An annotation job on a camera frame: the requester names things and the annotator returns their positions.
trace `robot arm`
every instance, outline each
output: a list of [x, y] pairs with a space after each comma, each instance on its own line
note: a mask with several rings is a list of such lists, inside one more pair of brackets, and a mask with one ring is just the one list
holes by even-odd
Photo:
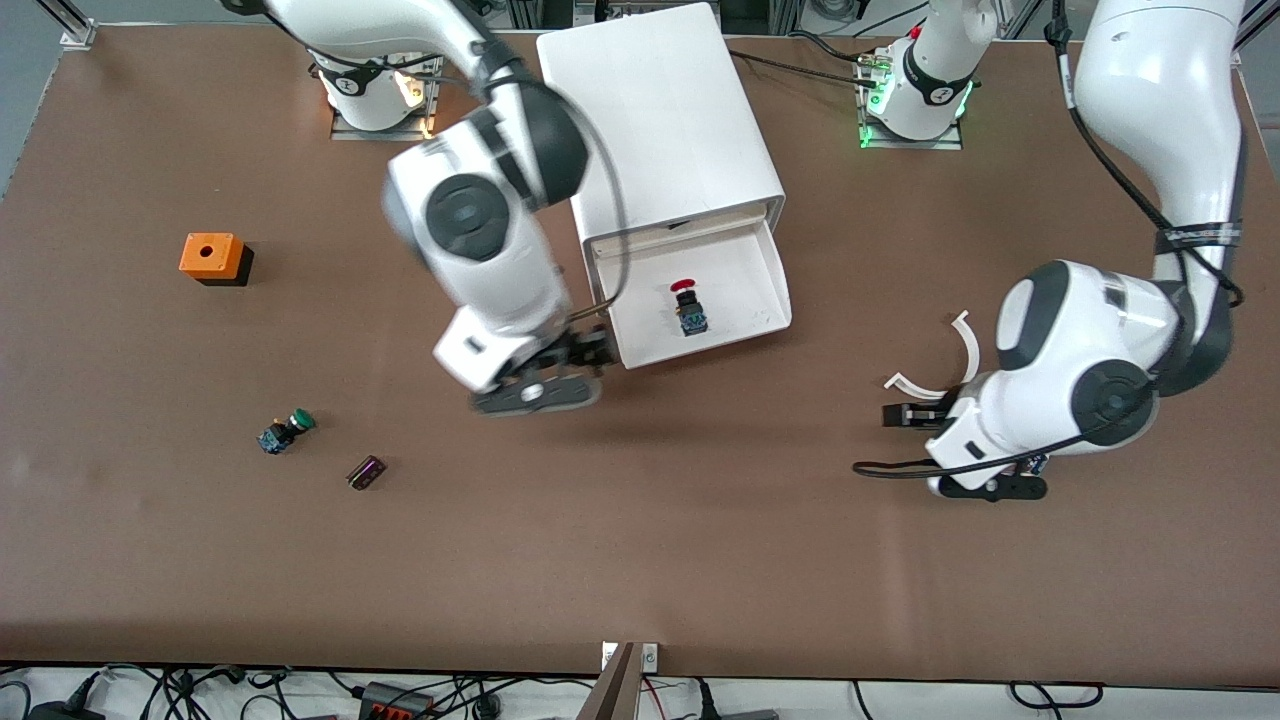
[[[388, 72], [370, 58], [424, 53], [444, 55], [470, 78], [486, 105], [394, 158], [383, 193], [392, 225], [460, 306], [434, 355], [485, 413], [594, 401], [593, 379], [535, 377], [548, 366], [609, 361], [603, 333], [568, 331], [568, 293], [532, 215], [573, 195], [586, 170], [586, 143], [568, 104], [461, 1], [223, 3], [269, 14], [325, 68], [367, 76]], [[342, 90], [328, 73], [325, 85], [330, 94]], [[362, 101], [380, 100], [357, 94], [344, 102], [360, 114]]]
[[964, 105], [969, 81], [997, 26], [993, 0], [932, 0], [918, 33], [877, 50], [892, 67], [868, 114], [908, 140], [945, 133]]
[[1167, 227], [1153, 279], [1059, 260], [1019, 282], [997, 322], [998, 370], [945, 398], [929, 421], [913, 421], [919, 406], [886, 414], [887, 424], [924, 427], [946, 413], [925, 442], [942, 473], [910, 477], [936, 475], [941, 495], [997, 500], [1044, 455], [1133, 442], [1158, 396], [1197, 387], [1225, 363], [1222, 279], [1239, 242], [1244, 168], [1230, 77], [1242, 10], [1240, 0], [1098, 3], [1075, 101], [1088, 128], [1156, 184]]

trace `black base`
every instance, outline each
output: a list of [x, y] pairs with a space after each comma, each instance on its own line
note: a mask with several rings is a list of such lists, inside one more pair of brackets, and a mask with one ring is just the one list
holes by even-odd
[[244, 287], [248, 284], [248, 272], [253, 269], [253, 251], [244, 246], [244, 252], [241, 252], [241, 264], [236, 268], [236, 279], [230, 281], [196, 281], [200, 284], [207, 284], [210, 287]]
[[965, 489], [950, 475], [938, 479], [938, 495], [956, 500], [986, 500], [998, 502], [1001, 500], [1042, 500], [1048, 493], [1048, 484], [1044, 478], [1036, 475], [996, 475], [996, 489], [980, 487], [978, 489]]

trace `table surface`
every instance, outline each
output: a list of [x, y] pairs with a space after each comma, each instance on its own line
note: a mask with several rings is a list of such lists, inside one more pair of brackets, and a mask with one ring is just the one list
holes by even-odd
[[[881, 383], [957, 380], [960, 310], [987, 368], [1037, 265], [1149, 270], [1042, 45], [991, 49], [960, 152], [860, 150], [847, 87], [739, 61], [792, 327], [509, 419], [431, 357], [453, 305], [379, 209], [404, 146], [329, 141], [305, 68], [250, 27], [63, 59], [0, 204], [0, 656], [589, 673], [643, 639], [666, 674], [1280, 679], [1280, 193], [1252, 123], [1231, 361], [1138, 443], [1051, 462], [1044, 501], [988, 505], [849, 465], [922, 455]], [[568, 205], [540, 219], [586, 302]], [[250, 286], [180, 274], [193, 231], [247, 241]], [[319, 429], [264, 455], [296, 406]], [[367, 454], [390, 469], [352, 492]]]

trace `small purple object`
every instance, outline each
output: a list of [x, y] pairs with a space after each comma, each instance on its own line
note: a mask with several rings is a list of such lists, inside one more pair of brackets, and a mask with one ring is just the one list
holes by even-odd
[[374, 480], [376, 480], [378, 475], [381, 475], [384, 470], [387, 470], [387, 464], [370, 455], [369, 457], [365, 457], [360, 466], [347, 474], [347, 484], [351, 486], [352, 489], [365, 489]]

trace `orange block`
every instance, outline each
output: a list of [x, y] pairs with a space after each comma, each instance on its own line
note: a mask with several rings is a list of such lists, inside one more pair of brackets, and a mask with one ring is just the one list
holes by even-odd
[[229, 232], [193, 232], [187, 236], [178, 269], [202, 284], [246, 286], [253, 251]]

